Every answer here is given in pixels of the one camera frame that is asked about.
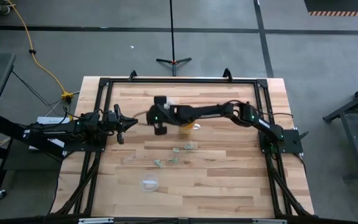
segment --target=white paper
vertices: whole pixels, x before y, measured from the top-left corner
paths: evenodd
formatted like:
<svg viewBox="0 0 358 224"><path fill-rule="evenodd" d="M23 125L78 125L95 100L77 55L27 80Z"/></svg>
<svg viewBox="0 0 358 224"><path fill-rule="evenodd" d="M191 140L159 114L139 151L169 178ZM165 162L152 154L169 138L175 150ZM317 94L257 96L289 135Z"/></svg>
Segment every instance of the white paper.
<svg viewBox="0 0 358 224"><path fill-rule="evenodd" d="M62 121L63 118L52 118L52 117L38 117L37 118L37 122L40 124L57 124L59 122ZM68 123L70 121L69 118L65 118L64 121L62 122L64 123ZM55 143L56 145L63 147L65 145L64 142L62 142L61 140L57 140L57 139L49 139L49 141ZM29 146L30 150L38 150L36 147L33 146ZM63 156L65 156L67 154L66 151L62 152Z"/></svg>

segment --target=small green object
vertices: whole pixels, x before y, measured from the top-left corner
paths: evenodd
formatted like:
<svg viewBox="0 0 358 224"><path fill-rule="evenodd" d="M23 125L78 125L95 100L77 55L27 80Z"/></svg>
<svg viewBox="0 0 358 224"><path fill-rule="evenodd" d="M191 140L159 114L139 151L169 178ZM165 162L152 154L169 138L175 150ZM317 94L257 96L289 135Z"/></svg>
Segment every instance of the small green object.
<svg viewBox="0 0 358 224"><path fill-rule="evenodd" d="M154 164L159 166L160 169L164 166L164 164L162 164L161 160L159 160L159 159L154 160Z"/></svg>
<svg viewBox="0 0 358 224"><path fill-rule="evenodd" d="M187 150L190 150L190 149L193 149L193 145L192 144L185 144L185 146L183 146L183 148L187 149Z"/></svg>
<svg viewBox="0 0 358 224"><path fill-rule="evenodd" d="M175 157L174 159L169 159L168 162L178 163L178 158Z"/></svg>

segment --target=yellow object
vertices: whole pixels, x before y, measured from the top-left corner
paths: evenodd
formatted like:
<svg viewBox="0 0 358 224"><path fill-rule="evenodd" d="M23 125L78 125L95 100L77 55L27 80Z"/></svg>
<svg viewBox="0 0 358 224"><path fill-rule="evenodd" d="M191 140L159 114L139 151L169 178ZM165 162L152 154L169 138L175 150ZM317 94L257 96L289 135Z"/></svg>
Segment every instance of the yellow object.
<svg viewBox="0 0 358 224"><path fill-rule="evenodd" d="M60 81L56 78L56 76L54 74L52 74L52 72L50 72L49 70L47 70L46 68L44 68L42 65L40 65L35 57L35 50L32 46L32 41L31 41L31 36L30 36L30 33L29 33L29 30L27 29L27 26L25 25L25 22L22 18L22 16L19 14L19 12L17 11L16 7L15 7L15 4L13 4L11 2L11 0L7 0L9 2L9 4L12 6L13 10L15 10L17 16L19 16L19 19L22 21L23 23L23 26L24 26L24 29L25 29L25 33L27 34L27 37L29 38L29 42L30 42L30 50L32 51L31 53L31 56L32 58L34 59L34 62L35 64L37 64L38 67L40 67L42 70L44 70L45 72L47 72L51 77L53 77L55 79L55 81L60 85L60 88L62 89L63 91L63 94L62 94L62 99L63 100L66 100L67 98L72 98L73 97L73 94L72 93L69 93L67 92L63 85L60 83Z"/></svg>
<svg viewBox="0 0 358 224"><path fill-rule="evenodd" d="M191 134L192 130L199 130L200 127L201 126L199 124L196 124L196 121L194 121L191 124L180 127L179 133L180 134Z"/></svg>
<svg viewBox="0 0 358 224"><path fill-rule="evenodd" d="M195 124L196 124L196 121L194 121L193 123L188 124L188 125L186 125L184 127L180 127L180 128L183 129L183 130L192 130L194 128Z"/></svg>

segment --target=clear plastic cup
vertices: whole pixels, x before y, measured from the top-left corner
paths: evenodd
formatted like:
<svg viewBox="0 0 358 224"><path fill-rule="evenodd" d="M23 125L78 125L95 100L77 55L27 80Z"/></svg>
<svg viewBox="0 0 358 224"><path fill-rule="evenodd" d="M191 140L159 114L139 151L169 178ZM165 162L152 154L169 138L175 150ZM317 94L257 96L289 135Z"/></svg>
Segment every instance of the clear plastic cup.
<svg viewBox="0 0 358 224"><path fill-rule="evenodd" d="M145 173L140 181L140 186L144 192L152 192L158 188L158 174L156 172Z"/></svg>

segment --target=cart wheel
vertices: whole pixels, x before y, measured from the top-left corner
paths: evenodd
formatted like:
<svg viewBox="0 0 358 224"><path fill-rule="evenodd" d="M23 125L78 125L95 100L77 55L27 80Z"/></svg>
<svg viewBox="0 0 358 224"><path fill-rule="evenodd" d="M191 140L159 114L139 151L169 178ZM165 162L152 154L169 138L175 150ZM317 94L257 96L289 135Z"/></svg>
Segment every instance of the cart wheel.
<svg viewBox="0 0 358 224"><path fill-rule="evenodd" d="M0 190L0 200L6 196L6 190Z"/></svg>

